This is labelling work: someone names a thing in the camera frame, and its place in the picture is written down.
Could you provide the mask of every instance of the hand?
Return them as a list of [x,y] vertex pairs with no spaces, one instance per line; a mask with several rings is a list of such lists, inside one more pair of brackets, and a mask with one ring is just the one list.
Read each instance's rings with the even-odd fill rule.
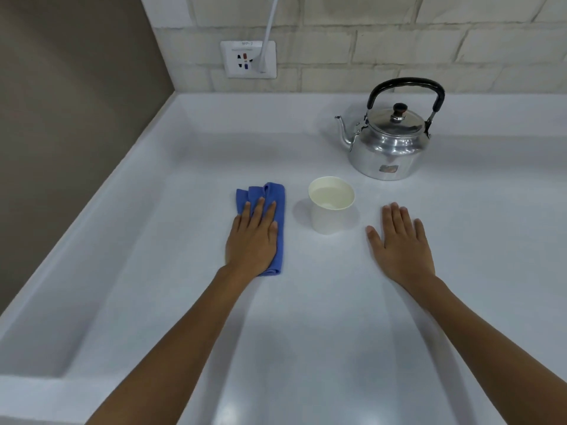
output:
[[423,224],[397,203],[382,207],[384,241],[371,226],[366,227],[376,262],[387,277],[401,285],[416,300],[423,288],[443,282],[435,276],[433,257]]
[[252,217],[250,203],[245,204],[242,214],[234,218],[226,241],[227,265],[250,280],[264,272],[276,255],[276,202],[270,205],[262,218],[264,201],[264,198],[258,200]]

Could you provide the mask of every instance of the kettle handle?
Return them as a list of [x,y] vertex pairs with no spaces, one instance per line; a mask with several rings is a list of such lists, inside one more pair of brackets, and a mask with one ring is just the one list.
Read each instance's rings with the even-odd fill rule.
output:
[[437,82],[431,79],[424,79],[424,78],[397,78],[392,80],[387,80],[384,83],[380,83],[376,88],[372,90],[370,96],[368,97],[368,103],[366,104],[366,108],[368,110],[372,109],[374,106],[374,100],[378,97],[378,94],[388,89],[398,88],[400,86],[421,86],[423,88],[429,88],[432,91],[437,93],[437,99],[435,100],[435,104],[433,105],[433,113],[429,116],[429,119],[425,122],[425,134],[429,134],[429,127],[431,126],[431,121],[435,114],[440,110],[441,106],[443,105],[443,101],[445,101],[445,90],[443,86],[439,85]]

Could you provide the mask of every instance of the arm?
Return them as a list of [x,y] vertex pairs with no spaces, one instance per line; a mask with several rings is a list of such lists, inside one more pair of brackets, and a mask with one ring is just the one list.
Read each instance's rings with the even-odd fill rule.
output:
[[238,297],[276,254],[273,203],[263,220],[260,199],[237,216],[226,244],[227,265],[191,309],[142,359],[86,425],[174,425]]
[[387,277],[443,329],[508,425],[567,423],[567,384],[464,305],[435,276],[421,221],[396,203],[382,209],[384,241],[366,232]]

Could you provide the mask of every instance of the wall socket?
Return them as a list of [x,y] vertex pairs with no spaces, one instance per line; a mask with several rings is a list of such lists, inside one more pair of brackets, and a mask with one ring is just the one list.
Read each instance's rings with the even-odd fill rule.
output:
[[275,79],[277,77],[276,42],[270,40],[266,49],[266,72],[258,71],[261,41],[223,41],[221,52],[228,78]]

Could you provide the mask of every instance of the lid knob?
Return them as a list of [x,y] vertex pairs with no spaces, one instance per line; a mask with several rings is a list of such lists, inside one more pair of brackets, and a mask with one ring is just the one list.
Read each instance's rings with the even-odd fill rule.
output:
[[405,116],[404,113],[408,109],[408,107],[404,103],[395,103],[393,105],[393,113],[391,120],[392,122],[400,122],[403,121]]

